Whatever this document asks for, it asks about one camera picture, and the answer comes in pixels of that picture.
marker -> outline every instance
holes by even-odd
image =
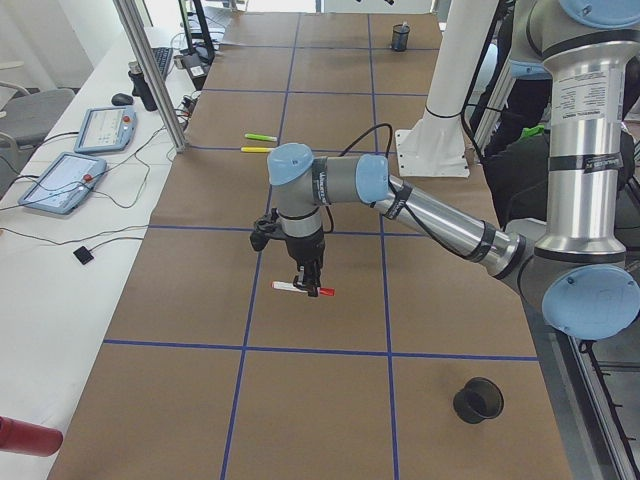
[[[249,140],[260,140],[261,142],[277,142],[278,137],[272,137],[270,135],[260,135],[257,133],[245,133],[244,138]]]
[[[267,147],[242,147],[241,152],[244,153],[269,153],[273,148]]]
[[[287,282],[271,282],[271,286],[273,288],[275,288],[276,290],[286,290],[287,292],[300,292],[300,293],[307,293],[304,290],[300,290],[298,287],[296,287],[293,283],[287,283]],[[324,288],[324,287],[320,287],[318,289],[318,292],[320,293],[320,295],[325,295],[327,297],[333,297],[336,294],[335,289],[333,288]]]

metal pole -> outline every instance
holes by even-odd
[[[151,51],[151,45],[144,32],[140,12],[136,8],[134,0],[113,0],[113,3],[120,16],[120,22],[127,33],[129,43],[133,53],[142,67],[144,77],[149,84],[153,98],[156,101],[160,116],[164,122],[171,141],[176,148],[176,152],[183,152],[186,147],[186,139],[182,126],[173,109],[173,103],[169,97],[169,92],[164,85],[164,79],[160,74],[155,57]]]
[[[487,103],[487,107],[502,110],[502,107],[504,107],[515,82],[516,79],[511,76],[511,65],[509,64],[509,59],[507,59],[500,71],[500,76],[498,77],[496,86],[491,93],[491,98],[489,99],[489,103]],[[498,123],[499,116],[500,113],[494,110],[485,109],[475,135],[476,144],[480,150],[483,150],[489,143],[491,133],[493,132],[493,128],[496,123]]]

computer mouse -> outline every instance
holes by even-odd
[[[133,105],[133,97],[126,93],[116,93],[111,97],[111,104],[116,107],[122,107],[123,105]]]

black cylinder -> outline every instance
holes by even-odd
[[[409,31],[411,28],[407,22],[393,26],[393,36],[391,37],[391,50],[396,52],[404,52],[407,49],[407,41],[409,40]]]
[[[142,104],[144,108],[153,112],[158,109],[156,105],[156,101],[153,98],[153,94],[151,93],[151,89],[147,84],[147,81],[144,79],[144,74],[142,73],[142,69],[138,62],[129,63],[129,78],[133,82],[134,86],[134,94],[137,93],[140,96],[140,100],[142,100]]]
[[[491,380],[475,377],[453,397],[453,409],[466,423],[480,423],[502,413],[504,398]]]

chair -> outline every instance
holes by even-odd
[[[21,67],[23,62],[0,64],[0,70]],[[0,197],[44,141],[62,113],[73,100],[73,90],[60,88],[38,93],[0,80],[0,87],[15,90],[14,96],[0,108]]]

